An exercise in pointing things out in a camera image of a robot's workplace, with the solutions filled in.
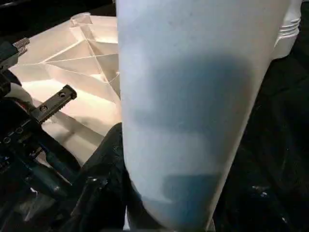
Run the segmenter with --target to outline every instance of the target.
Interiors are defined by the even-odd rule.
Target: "black cloth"
[[[260,88],[214,215],[217,231],[309,230],[308,61],[303,3],[291,54],[271,63]]]

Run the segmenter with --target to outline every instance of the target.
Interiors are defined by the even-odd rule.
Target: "screw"
[[[48,108],[47,108],[47,106],[46,105],[43,105],[43,106],[41,106],[40,107],[40,111],[46,111],[46,110],[48,110]]]
[[[61,97],[61,98],[64,98],[66,96],[66,94],[64,92],[59,92],[58,96]]]
[[[21,134],[23,131],[24,131],[24,130],[23,130],[21,127],[19,127],[19,128],[16,129],[16,133],[17,133],[17,134]]]
[[[3,140],[3,142],[5,144],[8,144],[10,141],[11,141],[11,138],[9,138],[9,137],[5,137],[4,140]]]

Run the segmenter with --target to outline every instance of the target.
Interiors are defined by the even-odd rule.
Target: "dark background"
[[[28,0],[0,8],[0,36],[13,43],[80,12],[115,16],[111,0]],[[265,75],[214,214],[217,231],[309,231],[309,3],[300,31]]]

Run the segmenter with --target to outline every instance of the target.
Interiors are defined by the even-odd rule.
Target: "white surface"
[[[117,1],[126,167],[164,227],[210,222],[288,5]]]
[[[77,98],[43,128],[81,164],[121,121],[116,23],[113,17],[78,15],[30,38],[28,51],[11,68],[35,105],[66,84],[76,90]]]
[[[290,54],[294,42],[299,34],[300,6],[302,0],[290,0],[290,6],[285,14],[275,44],[273,58],[283,58]]]

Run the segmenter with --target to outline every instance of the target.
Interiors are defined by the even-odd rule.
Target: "bolt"
[[[46,111],[46,110],[48,110],[48,108],[47,108],[47,106],[46,105],[42,105],[41,107],[40,107],[40,111]]]
[[[19,128],[16,129],[16,133],[17,133],[17,134],[21,134],[23,131],[24,131],[24,130],[23,130],[21,127],[19,127]]]
[[[4,140],[3,140],[3,142],[5,144],[8,144],[10,141],[11,141],[11,138],[9,138],[9,137],[5,137]]]

